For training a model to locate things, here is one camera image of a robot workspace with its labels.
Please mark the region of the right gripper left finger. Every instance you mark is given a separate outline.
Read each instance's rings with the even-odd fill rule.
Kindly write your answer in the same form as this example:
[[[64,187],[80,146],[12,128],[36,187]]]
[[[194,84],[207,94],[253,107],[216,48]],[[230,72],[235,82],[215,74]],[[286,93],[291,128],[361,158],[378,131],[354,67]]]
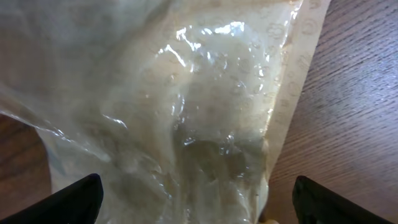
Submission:
[[[90,174],[1,220],[1,224],[94,224],[103,195],[100,176]]]

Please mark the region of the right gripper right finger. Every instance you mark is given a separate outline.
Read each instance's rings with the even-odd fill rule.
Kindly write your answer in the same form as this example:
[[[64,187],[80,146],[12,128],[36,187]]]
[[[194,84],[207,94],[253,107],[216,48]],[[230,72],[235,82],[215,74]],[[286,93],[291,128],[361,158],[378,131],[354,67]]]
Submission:
[[[292,203],[299,224],[392,224],[303,175],[296,178]]]

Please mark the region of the beige kraft pouch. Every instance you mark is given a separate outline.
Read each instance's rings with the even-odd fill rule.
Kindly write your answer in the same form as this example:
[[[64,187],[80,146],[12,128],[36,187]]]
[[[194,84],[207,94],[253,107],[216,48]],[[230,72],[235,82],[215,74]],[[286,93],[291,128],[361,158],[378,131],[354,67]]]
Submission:
[[[256,223],[328,1],[2,0],[1,113],[98,223]]]

